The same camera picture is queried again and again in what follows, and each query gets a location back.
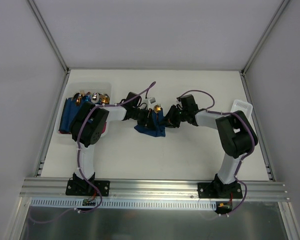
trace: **blue cloth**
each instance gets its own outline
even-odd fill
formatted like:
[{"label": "blue cloth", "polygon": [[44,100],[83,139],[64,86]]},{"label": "blue cloth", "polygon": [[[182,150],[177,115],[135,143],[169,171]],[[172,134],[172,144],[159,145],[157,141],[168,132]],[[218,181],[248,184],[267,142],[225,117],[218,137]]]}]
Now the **blue cloth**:
[{"label": "blue cloth", "polygon": [[71,101],[71,97],[65,100],[62,117],[60,121],[59,132],[62,134],[70,133],[70,124],[73,119],[79,112],[81,106],[85,103],[85,101],[81,101],[80,106],[76,105],[76,100]]},{"label": "blue cloth", "polygon": [[166,136],[166,127],[164,125],[159,125],[159,123],[164,119],[163,111],[160,111],[156,114],[152,111],[152,120],[155,126],[155,130],[149,129],[146,126],[137,125],[134,127],[139,133],[147,134],[152,137],[165,137]]}]

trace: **small object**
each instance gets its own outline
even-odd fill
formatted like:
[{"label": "small object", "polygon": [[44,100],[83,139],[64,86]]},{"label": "small object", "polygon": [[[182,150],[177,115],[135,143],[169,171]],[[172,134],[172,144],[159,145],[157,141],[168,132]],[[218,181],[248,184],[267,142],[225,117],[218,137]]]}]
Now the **small object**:
[{"label": "small object", "polygon": [[82,206],[95,206],[96,205],[96,200],[91,200],[89,201],[89,199],[83,199],[82,201]]},{"label": "small object", "polygon": [[159,113],[160,111],[162,111],[162,107],[161,107],[161,105],[159,104],[159,105],[155,105],[154,107],[153,107],[153,111],[157,114],[157,113]]},{"label": "small object", "polygon": [[92,94],[92,97],[91,97],[91,102],[92,102],[93,104],[97,104],[97,103],[99,102],[99,100],[100,100],[100,95],[99,95],[99,93],[97,93],[97,92],[93,93],[93,94]]},{"label": "small object", "polygon": [[83,101],[86,101],[86,102],[90,101],[90,100],[91,100],[91,92],[88,91],[88,92],[83,96],[82,100],[83,100]]},{"label": "small object", "polygon": [[80,106],[81,100],[82,100],[82,95],[81,95],[81,93],[79,93],[78,97],[75,100],[75,105]]},{"label": "small object", "polygon": [[101,103],[103,103],[103,104],[109,104],[110,103],[110,97],[109,97],[108,94],[104,93],[102,95]]},{"label": "small object", "polygon": [[235,111],[242,111],[246,118],[248,120],[251,119],[251,114],[252,110],[254,109],[254,106],[252,104],[246,102],[246,101],[241,101],[239,99],[236,99],[233,101],[232,107],[231,107],[231,112],[234,113]]},{"label": "small object", "polygon": [[74,95],[73,95],[73,97],[71,98],[71,101],[73,101],[73,100],[77,100],[77,98],[79,97],[79,92],[76,92]]}]

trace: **white plastic basket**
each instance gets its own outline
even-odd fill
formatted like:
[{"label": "white plastic basket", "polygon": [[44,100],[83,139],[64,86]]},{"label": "white plastic basket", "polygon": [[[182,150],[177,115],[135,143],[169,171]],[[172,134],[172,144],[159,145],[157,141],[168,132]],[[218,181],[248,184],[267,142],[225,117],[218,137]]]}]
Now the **white plastic basket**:
[{"label": "white plastic basket", "polygon": [[254,106],[252,106],[252,104],[250,104],[246,101],[241,101],[239,99],[236,99],[233,101],[231,112],[233,113],[235,111],[240,110],[244,113],[244,115],[246,116],[248,121],[250,121],[253,109],[254,109]]},{"label": "white plastic basket", "polygon": [[[87,92],[91,92],[91,93],[101,93],[101,94],[108,94],[110,97],[110,101],[111,99],[111,95],[112,95],[112,85],[109,82],[103,82],[103,81],[96,81],[96,82],[72,82],[72,83],[68,83],[65,86],[64,89],[64,93],[62,96],[62,100],[60,103],[60,107],[58,110],[58,114],[56,116],[56,121],[54,124],[54,131],[58,134],[58,136],[60,137],[64,137],[64,138],[71,138],[71,134],[61,134],[59,132],[59,127],[60,127],[60,120],[61,120],[61,116],[62,116],[62,112],[64,109],[64,105],[65,105],[65,101],[68,98],[72,98],[72,96],[75,93],[79,93],[80,90],[83,90],[85,93]],[[109,128],[109,123],[107,122],[106,127],[105,127],[105,131],[104,133],[101,135],[101,137],[103,137],[104,135],[107,134],[108,132],[108,128]]]}]

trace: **robotic arm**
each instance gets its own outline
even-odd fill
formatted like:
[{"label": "robotic arm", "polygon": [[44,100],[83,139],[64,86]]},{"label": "robotic arm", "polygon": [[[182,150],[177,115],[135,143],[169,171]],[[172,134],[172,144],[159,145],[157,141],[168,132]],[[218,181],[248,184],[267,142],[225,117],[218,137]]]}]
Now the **robotic arm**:
[{"label": "robotic arm", "polygon": [[[94,184],[94,144],[100,139],[106,123],[134,119],[137,120],[139,125],[154,128],[153,120],[150,117],[152,109],[137,107],[141,97],[136,96],[137,94],[130,92],[125,101],[132,98],[135,99],[121,106],[104,105],[94,109],[95,105],[88,101],[81,106],[70,125],[72,139],[77,142],[78,136],[80,136],[81,147],[77,156],[77,165],[80,167],[76,168],[72,179],[68,181],[66,195],[89,196],[91,192],[94,191],[91,185],[86,182],[85,178]],[[144,102],[150,107],[156,100],[155,98],[147,98]]]},{"label": "robotic arm", "polygon": [[[228,198],[231,193],[237,195],[241,186],[237,183],[235,176],[240,169],[242,156],[251,151],[253,144],[248,131],[233,115],[221,116],[205,109],[199,110],[192,95],[185,95],[177,99],[182,108],[180,105],[173,105],[165,116],[164,124],[169,128],[178,128],[180,122],[188,122],[194,126],[216,129],[225,151],[220,170],[214,180],[204,188],[204,192],[199,192],[199,195],[203,198]],[[258,138],[247,117],[242,111],[236,111],[235,114],[248,127],[256,146]]]}]

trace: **black mounting bracket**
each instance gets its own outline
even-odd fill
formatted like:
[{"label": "black mounting bracket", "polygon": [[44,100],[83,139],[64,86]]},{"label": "black mounting bracket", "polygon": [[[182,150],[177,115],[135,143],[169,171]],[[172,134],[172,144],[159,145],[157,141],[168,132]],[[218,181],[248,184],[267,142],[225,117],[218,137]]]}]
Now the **black mounting bracket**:
[{"label": "black mounting bracket", "polygon": [[[109,196],[110,181],[95,180],[95,175],[93,175],[89,179],[89,182],[99,189],[102,197]],[[65,195],[67,196],[92,196],[94,192],[95,190],[93,189],[93,187],[90,186],[85,180],[77,177],[75,173],[73,174],[72,179],[68,180],[65,189]]]},{"label": "black mounting bracket", "polygon": [[224,184],[218,177],[218,174],[215,175],[212,182],[199,182],[198,187],[198,196],[200,199],[242,199],[242,189],[240,183],[237,181],[231,182],[229,184]]},{"label": "black mounting bracket", "polygon": [[[200,199],[229,199],[231,197],[231,194],[228,194],[228,196],[220,196],[219,193],[210,188],[209,185],[211,185],[211,182],[199,182],[197,184]],[[243,195],[240,183],[236,183],[230,193],[232,193],[232,199],[242,199]]]}]

